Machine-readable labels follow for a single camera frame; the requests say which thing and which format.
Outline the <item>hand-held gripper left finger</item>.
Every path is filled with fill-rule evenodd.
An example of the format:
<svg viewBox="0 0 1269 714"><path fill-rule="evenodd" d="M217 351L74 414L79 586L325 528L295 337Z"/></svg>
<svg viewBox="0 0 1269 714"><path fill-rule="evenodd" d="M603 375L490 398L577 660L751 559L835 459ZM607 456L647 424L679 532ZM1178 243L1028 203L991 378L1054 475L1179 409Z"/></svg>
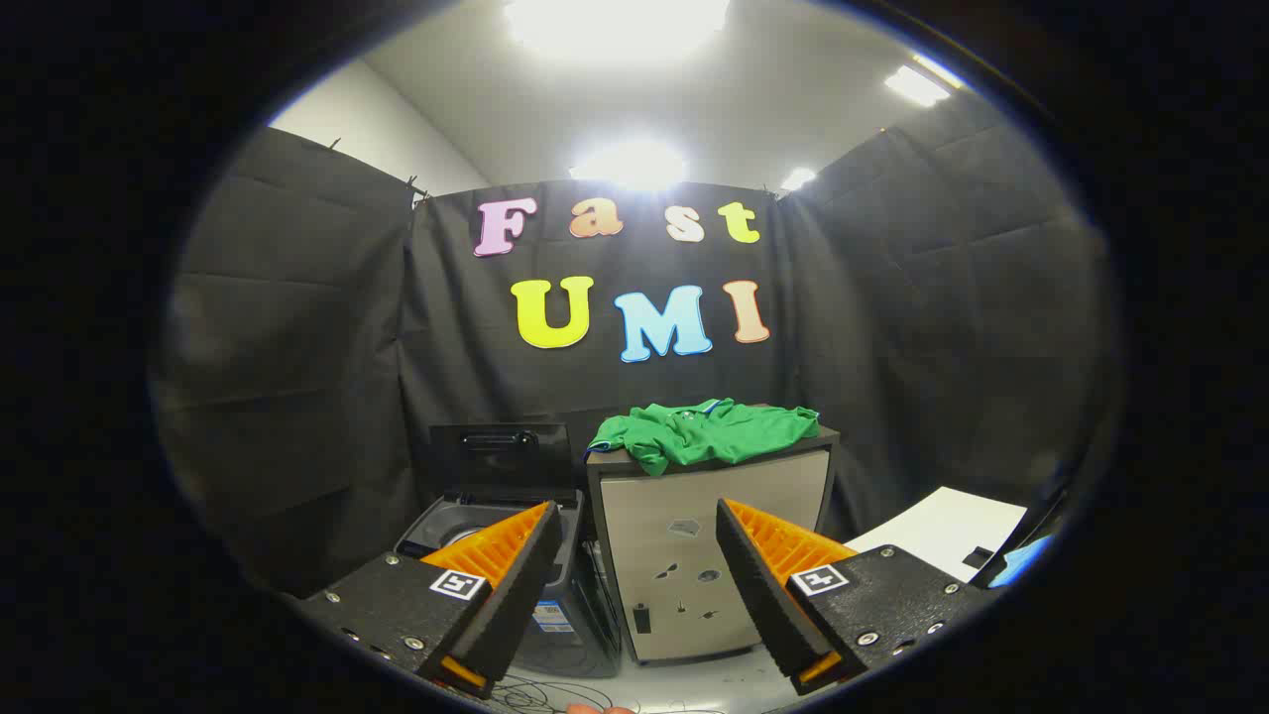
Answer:
<svg viewBox="0 0 1269 714"><path fill-rule="evenodd" d="M306 624L431 686L489 700L563 543L542 502L423 557L397 550L299 599Z"/></svg>

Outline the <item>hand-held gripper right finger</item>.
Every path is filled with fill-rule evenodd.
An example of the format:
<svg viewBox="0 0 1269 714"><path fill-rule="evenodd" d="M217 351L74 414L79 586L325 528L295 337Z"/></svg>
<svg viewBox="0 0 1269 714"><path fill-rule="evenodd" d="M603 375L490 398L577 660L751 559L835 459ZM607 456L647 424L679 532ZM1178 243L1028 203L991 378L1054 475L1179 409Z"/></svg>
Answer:
<svg viewBox="0 0 1269 714"><path fill-rule="evenodd" d="M798 695L919 651L997 600L906 548L853 550L735 498L716 540L761 646Z"/></svg>

